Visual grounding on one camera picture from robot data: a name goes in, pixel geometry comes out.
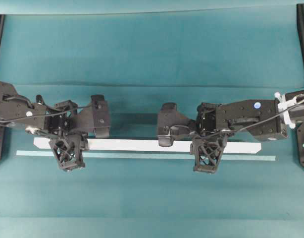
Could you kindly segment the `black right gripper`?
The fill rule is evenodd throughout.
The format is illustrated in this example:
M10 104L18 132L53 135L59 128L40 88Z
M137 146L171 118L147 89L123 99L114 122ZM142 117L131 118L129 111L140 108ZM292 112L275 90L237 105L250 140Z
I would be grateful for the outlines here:
M196 119L182 123L177 105L165 103L157 114L157 138L159 146L173 146L172 130L178 137L211 138L226 134L216 128L216 110L221 104L201 103L197 107Z

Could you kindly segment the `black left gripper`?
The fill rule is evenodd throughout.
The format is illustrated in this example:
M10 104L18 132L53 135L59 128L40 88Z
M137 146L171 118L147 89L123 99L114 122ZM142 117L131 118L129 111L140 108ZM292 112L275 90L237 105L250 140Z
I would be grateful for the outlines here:
M51 139L75 134L87 136L93 132L93 116L99 117L94 119L95 138L108 138L110 117L104 95L92 95L91 102L83 107L70 100L47 105L44 136Z

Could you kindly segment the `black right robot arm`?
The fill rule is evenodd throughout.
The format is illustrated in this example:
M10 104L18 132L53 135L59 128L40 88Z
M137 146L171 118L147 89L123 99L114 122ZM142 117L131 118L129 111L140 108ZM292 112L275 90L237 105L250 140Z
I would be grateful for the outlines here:
M178 112L175 103L165 103L157 115L158 143L170 147L175 140L190 138L193 144L225 146L229 137L242 131L258 141L287 138L287 129L294 129L304 119L304 90L283 95L276 92L274 97L229 104L201 103L196 119Z

